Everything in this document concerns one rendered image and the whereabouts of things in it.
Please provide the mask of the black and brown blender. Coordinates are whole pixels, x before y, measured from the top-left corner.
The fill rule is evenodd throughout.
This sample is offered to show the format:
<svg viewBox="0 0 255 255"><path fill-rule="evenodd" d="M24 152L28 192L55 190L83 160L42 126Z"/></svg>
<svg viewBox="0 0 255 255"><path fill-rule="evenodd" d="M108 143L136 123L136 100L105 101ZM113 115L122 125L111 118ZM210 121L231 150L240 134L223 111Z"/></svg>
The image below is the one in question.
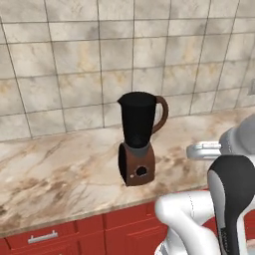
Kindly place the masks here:
<svg viewBox="0 0 255 255"><path fill-rule="evenodd" d="M155 156L151 136L168 118L168 104L162 96L131 92L118 99L122 109L124 141L119 146L118 165L126 186L154 180Z"/></svg>

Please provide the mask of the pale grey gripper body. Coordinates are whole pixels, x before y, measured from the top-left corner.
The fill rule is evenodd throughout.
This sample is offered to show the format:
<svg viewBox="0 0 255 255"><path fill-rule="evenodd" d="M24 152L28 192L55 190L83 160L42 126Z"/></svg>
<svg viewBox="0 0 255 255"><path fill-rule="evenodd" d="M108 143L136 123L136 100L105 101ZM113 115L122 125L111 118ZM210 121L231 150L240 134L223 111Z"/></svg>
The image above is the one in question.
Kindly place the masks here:
<svg viewBox="0 0 255 255"><path fill-rule="evenodd" d="M218 141L200 141L186 148L186 156L190 159L215 159L221 155L221 144Z"/></svg>

